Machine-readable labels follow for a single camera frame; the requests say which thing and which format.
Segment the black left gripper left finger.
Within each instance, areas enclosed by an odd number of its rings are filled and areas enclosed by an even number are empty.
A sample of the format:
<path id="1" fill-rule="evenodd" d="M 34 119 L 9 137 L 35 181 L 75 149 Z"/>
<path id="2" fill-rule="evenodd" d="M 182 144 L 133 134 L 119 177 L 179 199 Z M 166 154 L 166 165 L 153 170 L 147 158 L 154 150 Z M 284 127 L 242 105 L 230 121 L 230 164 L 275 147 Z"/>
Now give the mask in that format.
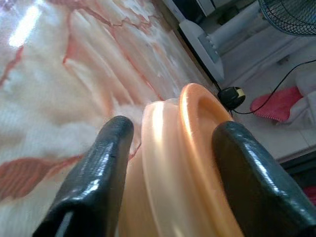
<path id="1" fill-rule="evenodd" d="M 65 178 L 33 236 L 115 235 L 133 134 L 133 123 L 124 116 L 113 117 L 102 127 Z"/>

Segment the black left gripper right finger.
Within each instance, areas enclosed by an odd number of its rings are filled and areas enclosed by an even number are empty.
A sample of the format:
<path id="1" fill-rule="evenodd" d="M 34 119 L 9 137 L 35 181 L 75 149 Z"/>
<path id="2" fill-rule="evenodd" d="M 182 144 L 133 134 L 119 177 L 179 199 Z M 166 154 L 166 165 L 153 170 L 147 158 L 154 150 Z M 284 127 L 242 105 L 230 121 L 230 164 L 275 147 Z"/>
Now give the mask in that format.
<path id="1" fill-rule="evenodd" d="M 223 122 L 212 145 L 226 197 L 246 237 L 316 235 L 316 207 L 249 130 Z"/>

